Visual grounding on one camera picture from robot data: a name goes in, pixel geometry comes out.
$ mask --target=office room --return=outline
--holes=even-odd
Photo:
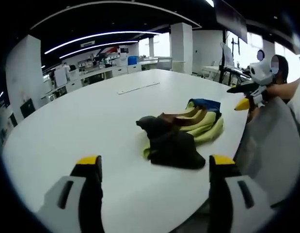
[[[21,228],[270,226],[300,176],[294,10],[287,20],[280,3],[253,1],[30,4],[13,7],[0,49],[0,168],[30,216]]]

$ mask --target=monitor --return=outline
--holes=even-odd
[[[247,43],[246,19],[223,0],[214,0],[217,22]]]

